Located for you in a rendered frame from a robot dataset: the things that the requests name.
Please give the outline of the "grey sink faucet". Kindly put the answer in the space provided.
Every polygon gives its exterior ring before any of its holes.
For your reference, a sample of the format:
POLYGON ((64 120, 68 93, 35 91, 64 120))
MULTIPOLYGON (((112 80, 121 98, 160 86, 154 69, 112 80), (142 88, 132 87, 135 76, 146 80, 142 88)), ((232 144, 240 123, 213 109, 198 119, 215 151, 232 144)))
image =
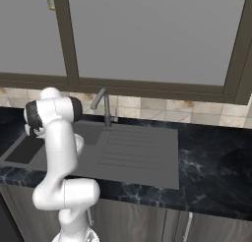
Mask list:
POLYGON ((91 104, 91 110, 96 110, 98 104, 101 100, 104 100, 104 125, 106 127, 111 126, 111 114, 110 114, 110 107, 109 107, 109 96, 106 89, 101 89, 98 94, 96 95, 95 99, 91 104))

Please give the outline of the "grey sink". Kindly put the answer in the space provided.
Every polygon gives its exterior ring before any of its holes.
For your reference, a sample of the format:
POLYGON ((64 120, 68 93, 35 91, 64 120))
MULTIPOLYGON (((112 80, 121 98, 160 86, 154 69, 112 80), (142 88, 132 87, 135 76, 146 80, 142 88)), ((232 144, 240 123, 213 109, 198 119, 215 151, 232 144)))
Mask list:
MULTIPOLYGON (((107 180, 179 188, 178 133, 174 129, 80 121, 72 124, 84 139, 70 179, 107 180)), ((0 165, 46 172, 43 139, 22 134, 2 155, 0 165)))

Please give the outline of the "wide grey panel cabinet door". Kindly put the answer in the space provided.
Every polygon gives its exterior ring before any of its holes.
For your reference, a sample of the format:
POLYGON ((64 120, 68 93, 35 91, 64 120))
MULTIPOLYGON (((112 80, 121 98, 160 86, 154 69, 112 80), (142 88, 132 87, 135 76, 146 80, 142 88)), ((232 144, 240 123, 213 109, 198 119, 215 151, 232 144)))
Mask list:
POLYGON ((245 104, 252 0, 53 0, 71 91, 245 104))

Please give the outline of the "grey wood base cabinet door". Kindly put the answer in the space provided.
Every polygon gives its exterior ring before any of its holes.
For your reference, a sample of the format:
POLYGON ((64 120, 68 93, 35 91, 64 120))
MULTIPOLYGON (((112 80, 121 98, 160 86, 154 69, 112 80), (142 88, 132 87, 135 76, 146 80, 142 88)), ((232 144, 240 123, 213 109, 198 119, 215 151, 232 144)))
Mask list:
MULTIPOLYGON (((181 242, 188 215, 183 218, 181 242)), ((187 242, 252 242, 252 221, 193 213, 187 242)))
POLYGON ((92 208, 100 242, 161 242, 165 209, 100 199, 92 208))
POLYGON ((0 184, 0 192, 25 242, 52 242, 60 231, 57 211, 39 211, 32 202, 33 188, 0 184))

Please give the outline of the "black appliance front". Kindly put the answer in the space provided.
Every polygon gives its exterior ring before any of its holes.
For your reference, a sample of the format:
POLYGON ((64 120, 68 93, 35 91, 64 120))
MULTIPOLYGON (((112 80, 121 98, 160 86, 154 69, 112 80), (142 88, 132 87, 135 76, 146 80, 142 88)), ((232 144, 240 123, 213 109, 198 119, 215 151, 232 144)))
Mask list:
POLYGON ((25 242, 1 194, 0 242, 25 242))

